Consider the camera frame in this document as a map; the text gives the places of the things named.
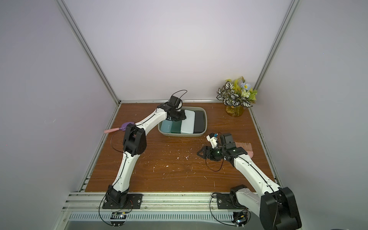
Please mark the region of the dark green pencil case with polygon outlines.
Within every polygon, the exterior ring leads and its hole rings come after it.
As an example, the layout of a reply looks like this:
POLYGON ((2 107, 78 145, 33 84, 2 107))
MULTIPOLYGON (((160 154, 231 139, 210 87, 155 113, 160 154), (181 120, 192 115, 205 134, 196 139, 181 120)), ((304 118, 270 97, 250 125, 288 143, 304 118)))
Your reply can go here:
POLYGON ((181 133, 182 121, 173 121, 171 127, 171 133, 180 134, 181 133))

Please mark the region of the teal translucent pencil case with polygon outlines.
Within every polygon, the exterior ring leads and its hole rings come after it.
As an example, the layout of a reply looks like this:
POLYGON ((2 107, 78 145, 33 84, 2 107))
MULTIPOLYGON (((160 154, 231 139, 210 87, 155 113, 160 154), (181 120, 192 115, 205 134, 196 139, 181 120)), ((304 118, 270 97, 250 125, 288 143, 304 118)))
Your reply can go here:
POLYGON ((164 120, 161 124, 160 131, 162 133, 171 133, 173 121, 171 120, 164 120))

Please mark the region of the light blue pencil case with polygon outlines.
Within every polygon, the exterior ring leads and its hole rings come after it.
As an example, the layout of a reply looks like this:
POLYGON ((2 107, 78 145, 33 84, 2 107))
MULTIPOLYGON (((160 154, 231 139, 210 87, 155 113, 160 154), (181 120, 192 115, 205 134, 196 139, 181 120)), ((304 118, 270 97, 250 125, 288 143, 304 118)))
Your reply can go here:
POLYGON ((182 120, 180 132, 182 134, 193 134, 195 126, 195 112, 184 110, 186 119, 182 120))

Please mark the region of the black pencil case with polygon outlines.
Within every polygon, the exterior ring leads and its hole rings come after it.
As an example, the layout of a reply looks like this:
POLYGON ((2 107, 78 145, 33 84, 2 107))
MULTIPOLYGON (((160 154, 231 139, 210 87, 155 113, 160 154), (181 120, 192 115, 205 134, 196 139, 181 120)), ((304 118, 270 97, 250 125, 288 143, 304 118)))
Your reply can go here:
POLYGON ((205 131, 205 114, 203 111, 195 111, 194 134, 205 131))

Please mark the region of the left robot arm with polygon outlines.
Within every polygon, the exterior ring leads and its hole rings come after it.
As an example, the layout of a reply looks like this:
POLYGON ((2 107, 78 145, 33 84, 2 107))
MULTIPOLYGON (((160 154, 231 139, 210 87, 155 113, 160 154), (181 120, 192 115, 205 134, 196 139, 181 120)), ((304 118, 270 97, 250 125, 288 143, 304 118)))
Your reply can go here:
POLYGON ((112 185, 108 186, 104 202, 108 207, 123 208, 128 203, 130 179, 136 162, 147 147, 147 134, 164 120, 184 120, 183 103, 165 102, 142 121, 128 124, 123 139, 123 159, 112 185))

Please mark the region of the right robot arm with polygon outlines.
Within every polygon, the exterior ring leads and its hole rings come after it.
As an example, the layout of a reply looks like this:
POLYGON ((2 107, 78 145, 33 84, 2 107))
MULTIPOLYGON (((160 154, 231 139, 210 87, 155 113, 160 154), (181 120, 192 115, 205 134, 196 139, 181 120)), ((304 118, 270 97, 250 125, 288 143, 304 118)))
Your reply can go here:
POLYGON ((226 160, 251 184, 255 192, 245 185, 231 188, 229 194, 215 193, 219 209, 238 209, 233 217, 235 226, 246 222, 245 213, 259 217, 265 230, 298 230, 302 222, 293 192, 281 187, 266 176, 242 147, 227 144, 212 148, 204 146, 197 155, 205 160, 226 160))

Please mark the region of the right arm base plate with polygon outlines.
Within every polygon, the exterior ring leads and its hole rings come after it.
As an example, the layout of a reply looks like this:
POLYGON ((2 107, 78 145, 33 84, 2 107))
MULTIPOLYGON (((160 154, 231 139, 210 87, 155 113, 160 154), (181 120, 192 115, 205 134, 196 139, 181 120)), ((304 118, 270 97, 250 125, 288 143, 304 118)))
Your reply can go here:
POLYGON ((241 205, 232 193, 215 193, 214 198, 217 202, 218 209, 247 209, 247 206, 241 205))

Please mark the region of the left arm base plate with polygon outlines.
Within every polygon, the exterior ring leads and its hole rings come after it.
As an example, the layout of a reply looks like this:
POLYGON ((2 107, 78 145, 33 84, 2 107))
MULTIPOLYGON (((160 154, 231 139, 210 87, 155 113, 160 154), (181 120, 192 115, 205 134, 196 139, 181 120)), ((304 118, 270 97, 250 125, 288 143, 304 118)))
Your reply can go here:
POLYGON ((102 209, 140 209, 143 194, 107 194, 102 209))

